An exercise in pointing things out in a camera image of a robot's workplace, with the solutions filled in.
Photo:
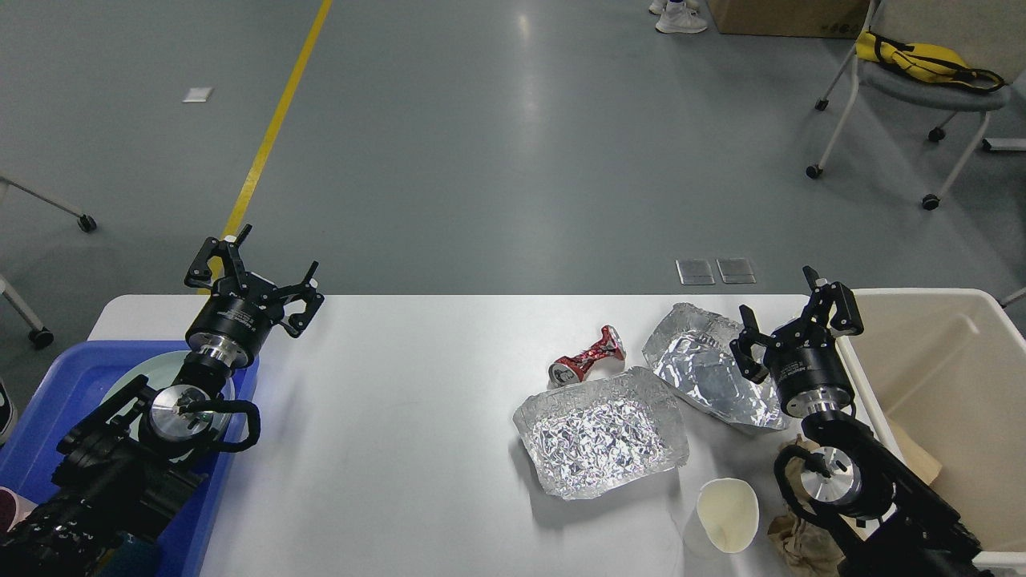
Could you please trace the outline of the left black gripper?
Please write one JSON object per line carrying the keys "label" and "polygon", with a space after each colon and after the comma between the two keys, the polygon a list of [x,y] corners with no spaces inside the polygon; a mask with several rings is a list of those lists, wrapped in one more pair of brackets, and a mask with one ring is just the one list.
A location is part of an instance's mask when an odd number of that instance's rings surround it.
{"label": "left black gripper", "polygon": [[[249,276],[239,248],[250,230],[252,225],[245,224],[236,235],[206,238],[184,274],[187,288],[208,291],[210,296],[186,332],[191,352],[184,366],[190,372],[226,377],[252,366],[274,325],[300,337],[324,303],[314,278],[318,260],[295,284],[275,286]],[[294,302],[303,303],[303,310],[287,313]]]}

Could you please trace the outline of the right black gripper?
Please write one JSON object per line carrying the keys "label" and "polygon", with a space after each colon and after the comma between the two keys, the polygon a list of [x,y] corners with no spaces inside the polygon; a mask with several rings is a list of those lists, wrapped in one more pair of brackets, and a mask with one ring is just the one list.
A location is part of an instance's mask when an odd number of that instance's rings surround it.
{"label": "right black gripper", "polygon": [[[740,305],[741,331],[729,343],[741,375],[755,384],[771,376],[781,408],[798,419],[854,403],[854,388],[835,339],[865,331],[851,288],[828,281],[808,265],[802,272],[811,291],[802,318],[775,329],[770,336],[760,332],[755,312]],[[763,364],[753,355],[755,346],[766,349]]]}

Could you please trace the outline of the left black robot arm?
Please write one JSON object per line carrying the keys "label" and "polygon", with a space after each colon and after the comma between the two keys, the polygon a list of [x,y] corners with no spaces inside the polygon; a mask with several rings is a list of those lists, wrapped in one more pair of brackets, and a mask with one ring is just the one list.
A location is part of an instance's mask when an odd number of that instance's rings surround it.
{"label": "left black robot arm", "polygon": [[172,379],[139,373],[63,435],[55,496],[2,537],[4,576],[91,576],[124,535],[159,538],[204,480],[197,461],[259,443],[259,408],[224,387],[256,361],[272,329],[299,337],[324,296],[315,260],[285,286],[248,270],[240,246],[250,230],[209,237],[184,274],[184,285],[209,296]]}

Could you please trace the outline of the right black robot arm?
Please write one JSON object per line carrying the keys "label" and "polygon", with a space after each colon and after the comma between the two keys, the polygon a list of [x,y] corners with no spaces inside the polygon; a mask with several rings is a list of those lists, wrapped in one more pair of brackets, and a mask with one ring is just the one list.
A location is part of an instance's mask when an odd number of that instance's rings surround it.
{"label": "right black robot arm", "polygon": [[782,410],[817,449],[784,446],[774,479],[799,520],[826,531],[844,557],[842,576],[983,576],[977,537],[959,512],[847,413],[856,393],[837,337],[862,333],[847,286],[803,267],[810,298],[799,317],[772,333],[741,306],[731,352],[753,383],[770,377]]}

